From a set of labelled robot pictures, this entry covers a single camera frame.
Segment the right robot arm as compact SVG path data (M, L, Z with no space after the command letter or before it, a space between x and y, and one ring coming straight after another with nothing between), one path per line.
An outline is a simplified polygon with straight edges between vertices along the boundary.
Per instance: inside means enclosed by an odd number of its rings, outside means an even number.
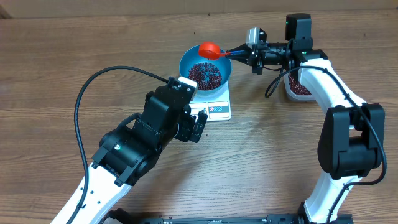
M385 112L353 93L334 71L322 50L313 48L312 18L289 14L285 42L270 43L258 28L248 31L246 42L226 56L261 74L266 65L278 65L314 97L325 114L317 155L322 172L312 194L295 215L268 215L267 223L352 223L339 215L344 199L375 168L387 169L383 148Z

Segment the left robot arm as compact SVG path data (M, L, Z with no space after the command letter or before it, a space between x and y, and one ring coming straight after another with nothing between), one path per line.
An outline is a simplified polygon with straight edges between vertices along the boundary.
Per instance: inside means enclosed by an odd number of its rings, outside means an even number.
M144 110L134 114L106 133L99 142L88 168L54 223L99 223L157 163L168 143L198 142L207 115L190 114L192 88L169 90L161 87L146 96Z

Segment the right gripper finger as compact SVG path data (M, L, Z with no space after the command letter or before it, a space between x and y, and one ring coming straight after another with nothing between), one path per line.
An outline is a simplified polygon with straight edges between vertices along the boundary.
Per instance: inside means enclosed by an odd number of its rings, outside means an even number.
M250 54L252 52L252 48L250 48L250 46L248 46L247 44L242 44L233 49L229 49L226 52L232 54Z
M246 65L252 65L252 59L250 54L233 54L230 55L229 58L231 60L235 60Z

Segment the orange measuring scoop blue handle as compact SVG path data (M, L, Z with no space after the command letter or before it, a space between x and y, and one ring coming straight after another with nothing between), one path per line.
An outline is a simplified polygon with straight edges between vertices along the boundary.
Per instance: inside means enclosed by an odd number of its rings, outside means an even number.
M213 42L204 42L199 46L198 55L209 60L218 60L230 55L230 53L222 52L219 45Z

